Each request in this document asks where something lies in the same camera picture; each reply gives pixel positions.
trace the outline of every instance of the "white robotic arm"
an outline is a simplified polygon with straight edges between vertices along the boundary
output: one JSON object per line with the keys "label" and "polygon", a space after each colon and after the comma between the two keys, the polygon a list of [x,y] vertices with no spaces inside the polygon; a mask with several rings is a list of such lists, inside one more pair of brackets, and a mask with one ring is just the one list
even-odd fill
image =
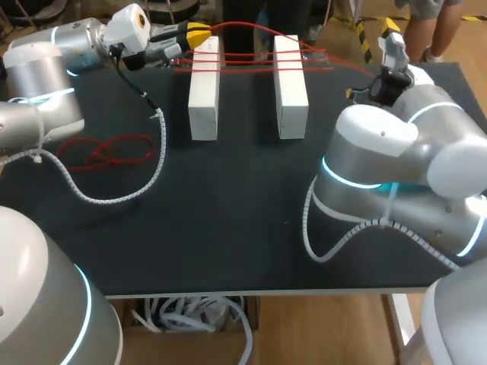
{"label": "white robotic arm", "polygon": [[107,25],[90,18],[15,40],[3,59],[12,99],[0,103],[0,154],[67,138],[84,128],[70,77],[113,59],[130,70],[168,61],[210,36],[204,24],[151,26],[140,6],[132,4]]}

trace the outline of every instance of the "black table surface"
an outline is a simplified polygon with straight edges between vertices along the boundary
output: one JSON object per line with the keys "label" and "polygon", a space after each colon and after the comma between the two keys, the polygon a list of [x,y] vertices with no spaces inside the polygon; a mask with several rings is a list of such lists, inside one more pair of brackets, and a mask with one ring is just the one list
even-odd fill
{"label": "black table surface", "polygon": [[[426,70],[482,127],[485,118],[458,65]],[[147,68],[129,77],[161,105],[167,159],[143,197],[90,205],[46,161],[23,159],[0,176],[0,204],[35,221],[106,295],[237,290],[425,287],[448,270],[407,237],[366,230],[326,264],[313,262],[301,239],[304,196],[318,171],[336,118],[350,102],[347,87],[370,78],[336,66],[306,74],[306,138],[280,141],[272,73],[222,74],[218,140],[192,141],[189,74]],[[107,140],[159,127],[143,100],[113,70],[74,80],[86,137]],[[123,153],[140,153],[128,144]],[[79,162],[81,152],[66,158]],[[157,158],[136,166],[73,173],[95,198],[142,187]],[[310,241],[324,253],[352,226],[312,206]]]}

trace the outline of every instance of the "white foam block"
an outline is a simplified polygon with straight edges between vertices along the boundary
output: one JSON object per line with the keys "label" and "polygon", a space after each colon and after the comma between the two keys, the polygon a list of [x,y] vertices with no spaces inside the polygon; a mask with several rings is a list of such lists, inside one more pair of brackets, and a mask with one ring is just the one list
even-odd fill
{"label": "white foam block", "polygon": [[274,51],[295,51],[274,55],[274,68],[293,68],[291,71],[274,71],[279,136],[281,139],[304,138],[308,102],[299,43],[285,36],[276,36]]}
{"label": "white foam block", "polygon": [[201,46],[195,48],[193,56],[194,70],[189,88],[189,123],[191,136],[197,141],[214,141],[218,132],[218,97],[220,91],[220,55],[200,52],[219,53],[218,37],[209,37]]}

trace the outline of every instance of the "red cable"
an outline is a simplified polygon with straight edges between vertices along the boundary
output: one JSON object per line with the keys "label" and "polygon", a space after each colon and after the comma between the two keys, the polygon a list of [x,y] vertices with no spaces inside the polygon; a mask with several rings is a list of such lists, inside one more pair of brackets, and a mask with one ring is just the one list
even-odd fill
{"label": "red cable", "polygon": [[[120,141],[124,140],[141,140],[147,142],[149,146],[149,152],[145,154],[144,157],[139,158],[115,158],[112,157],[110,145],[115,144]],[[95,144],[97,147],[90,153],[90,155],[84,159],[85,166],[67,166],[65,165],[68,171],[89,171],[95,170],[101,167],[105,167],[108,165],[116,166],[116,165],[134,165],[137,163],[144,162],[154,156],[154,142],[152,139],[147,135],[119,135],[114,138],[109,139],[106,142],[98,141],[94,138],[72,138],[64,143],[62,143],[58,149],[56,150],[56,156],[59,158],[59,155],[68,147],[75,143],[92,143]],[[101,162],[90,163],[93,159],[101,160]]]}
{"label": "red cable", "polygon": [[[212,61],[210,59],[199,59],[197,61],[193,59],[180,59],[179,63],[219,63],[220,61]],[[266,59],[262,61],[227,61],[225,60],[224,63],[227,65],[258,65],[258,64],[272,64],[275,61],[273,59]],[[281,60],[279,62],[309,62],[309,63],[316,63],[316,62],[324,62],[323,59],[286,59]]]}
{"label": "red cable", "polygon": [[[326,51],[325,49],[321,49],[320,53],[324,53],[326,55],[325,51]],[[258,53],[224,53],[224,52],[206,52],[206,51],[189,51],[189,52],[195,53],[195,54],[202,54],[202,55],[220,55],[220,56],[230,56],[230,57],[254,57],[254,56],[278,55],[281,53],[295,53],[298,51],[291,50],[291,51],[258,52]],[[315,52],[315,51],[313,51],[312,49],[300,49],[299,52],[308,53],[308,52]]]}
{"label": "red cable", "polygon": [[174,72],[220,72],[221,74],[252,74],[254,72],[274,72],[274,71],[332,71],[331,67],[312,67],[312,68],[223,68],[219,70],[193,70],[191,68],[174,68]]}
{"label": "red cable", "polygon": [[[323,52],[322,49],[318,49],[318,48],[314,48],[313,46],[310,46],[309,44],[301,41],[301,40],[295,40],[294,38],[292,38],[291,36],[287,36],[283,33],[280,33],[278,32],[277,30],[273,30],[273,29],[270,29],[268,27],[264,27],[263,25],[258,25],[258,24],[254,24],[254,23],[249,23],[247,21],[225,21],[224,23],[220,23],[220,24],[216,24],[214,25],[213,27],[210,27],[210,31],[213,32],[214,30],[217,30],[218,28],[222,28],[222,27],[226,27],[228,25],[238,25],[238,26],[244,26],[244,27],[252,27],[252,28],[257,28],[257,29],[261,29],[261,30],[264,30],[266,31],[267,33],[271,33],[271,34],[274,34],[276,36],[282,36],[284,38],[288,38],[289,40],[293,40],[295,42],[298,42],[300,45],[302,45],[303,47],[306,47],[308,49],[312,49],[314,52]],[[373,76],[373,74],[367,70],[364,70],[363,68],[357,66],[357,65],[354,65],[352,64],[351,62],[345,60],[345,59],[341,59],[337,56],[332,56],[328,53],[326,53],[326,55],[330,58],[330,59],[335,59],[338,63],[341,63],[342,65],[345,65],[347,67],[350,67],[356,71],[359,71],[367,76]]]}

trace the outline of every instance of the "white spiral cable wrap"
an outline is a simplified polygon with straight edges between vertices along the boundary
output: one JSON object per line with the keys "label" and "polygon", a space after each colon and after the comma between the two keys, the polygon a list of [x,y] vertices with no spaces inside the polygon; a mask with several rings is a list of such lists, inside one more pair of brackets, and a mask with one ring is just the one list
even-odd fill
{"label": "white spiral cable wrap", "polygon": [[122,196],[120,198],[114,198],[114,199],[94,199],[90,198],[89,196],[86,196],[83,194],[83,192],[76,186],[75,182],[73,181],[73,178],[71,178],[71,175],[69,174],[69,171],[64,167],[62,162],[57,158],[54,154],[50,153],[49,151],[46,150],[40,150],[38,148],[32,148],[30,150],[22,151],[19,152],[18,154],[13,154],[10,157],[7,157],[5,160],[0,161],[0,166],[4,166],[7,163],[13,162],[18,160],[19,158],[26,157],[26,156],[35,156],[37,154],[42,154],[43,156],[49,158],[58,168],[61,170],[62,175],[66,179],[66,182],[68,183],[69,187],[71,190],[81,199],[84,200],[85,202],[91,203],[91,204],[97,204],[97,205],[111,205],[111,204],[118,204],[121,202],[127,202],[130,199],[134,199],[145,192],[147,192],[155,183],[155,181],[158,179],[159,174],[161,173],[162,170],[162,165],[164,164],[164,158],[166,157],[166,123],[164,120],[164,114],[162,113],[161,108],[157,108],[155,110],[155,115],[152,116],[151,118],[158,118],[159,123],[161,124],[161,154],[159,155],[159,161],[158,165],[155,168],[154,174],[152,175],[152,178],[139,190],[136,192],[133,192],[132,194],[128,194],[125,196]]}
{"label": "white spiral cable wrap", "polygon": [[[239,306],[234,301],[227,297],[174,297],[168,298],[159,309],[159,319],[164,325],[164,328],[159,328],[154,324],[152,316],[156,313],[159,299],[155,298],[144,299],[144,316],[143,318],[135,310],[132,315],[144,327],[154,333],[178,333],[178,332],[215,332],[216,326],[212,323],[205,323],[201,320],[203,312],[212,304],[220,303],[223,306],[230,307],[237,312],[237,318],[242,320],[243,329],[247,338],[245,349],[238,362],[238,365],[245,365],[250,358],[253,346],[252,329],[250,328],[249,319],[244,312],[244,299],[240,298],[241,305]],[[176,306],[172,312],[169,311],[171,304],[176,302]]]}
{"label": "white spiral cable wrap", "polygon": [[453,261],[451,261],[448,257],[445,255],[441,254],[439,251],[434,249],[429,243],[424,241],[420,236],[418,236],[416,233],[414,233],[412,230],[410,230],[408,227],[403,226],[402,224],[399,224],[394,221],[385,221],[381,219],[373,219],[371,221],[365,221],[362,222],[355,227],[353,227],[349,232],[346,233],[345,236],[342,237],[342,239],[330,250],[328,251],[325,255],[323,256],[318,256],[316,253],[314,253],[313,249],[311,248],[309,238],[307,236],[307,219],[309,215],[309,210],[310,210],[310,204],[311,204],[311,198],[313,196],[313,189],[314,189],[314,183],[316,182],[316,177],[313,179],[313,182],[310,185],[310,188],[307,191],[306,198],[304,200],[304,209],[303,209],[303,241],[304,241],[304,248],[306,249],[308,255],[316,262],[319,263],[324,263],[329,261],[354,235],[357,233],[360,233],[362,230],[369,228],[369,227],[389,227],[394,230],[397,230],[398,232],[407,235],[411,240],[414,242],[418,243],[423,249],[428,251],[430,254],[432,254],[437,260],[439,260],[441,263],[446,265],[448,268],[452,270],[458,270],[460,266],[455,264]]}

